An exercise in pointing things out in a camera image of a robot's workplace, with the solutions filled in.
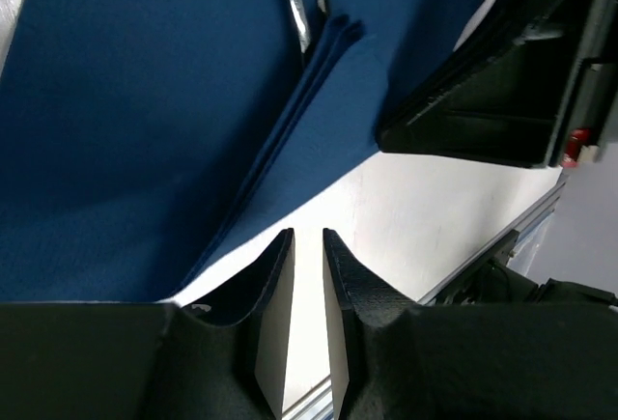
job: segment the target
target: gray wall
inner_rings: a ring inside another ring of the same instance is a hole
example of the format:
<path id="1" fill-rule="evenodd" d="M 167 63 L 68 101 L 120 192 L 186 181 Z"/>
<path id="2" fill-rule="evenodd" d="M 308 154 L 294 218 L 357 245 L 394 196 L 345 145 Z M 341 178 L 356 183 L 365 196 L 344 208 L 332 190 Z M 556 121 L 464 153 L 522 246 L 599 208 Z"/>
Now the gray wall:
<path id="1" fill-rule="evenodd" d="M 527 275 L 618 294 L 618 144 L 573 171 Z"/>

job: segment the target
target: blue cloth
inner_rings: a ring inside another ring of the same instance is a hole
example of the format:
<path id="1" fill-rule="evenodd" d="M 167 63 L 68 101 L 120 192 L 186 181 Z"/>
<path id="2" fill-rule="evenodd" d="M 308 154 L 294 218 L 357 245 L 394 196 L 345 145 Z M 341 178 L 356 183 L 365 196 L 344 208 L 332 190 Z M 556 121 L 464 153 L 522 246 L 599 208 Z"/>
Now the blue cloth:
<path id="1" fill-rule="evenodd" d="M 287 0 L 25 0 L 0 78 L 0 299 L 170 295 L 374 153 L 382 105 L 480 2 L 331 0 L 348 16 L 303 72 Z"/>

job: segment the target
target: folded blue fabric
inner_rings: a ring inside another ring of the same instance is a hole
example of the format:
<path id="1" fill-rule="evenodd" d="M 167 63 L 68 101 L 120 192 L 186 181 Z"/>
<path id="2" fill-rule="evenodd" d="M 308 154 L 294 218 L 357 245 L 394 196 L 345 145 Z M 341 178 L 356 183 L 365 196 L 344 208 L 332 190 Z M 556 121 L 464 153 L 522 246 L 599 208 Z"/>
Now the folded blue fabric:
<path id="1" fill-rule="evenodd" d="M 479 3 L 331 0 L 354 22 L 303 72 L 288 0 L 25 0 L 0 78 L 0 299 L 169 295 L 375 152 L 384 100 Z"/>

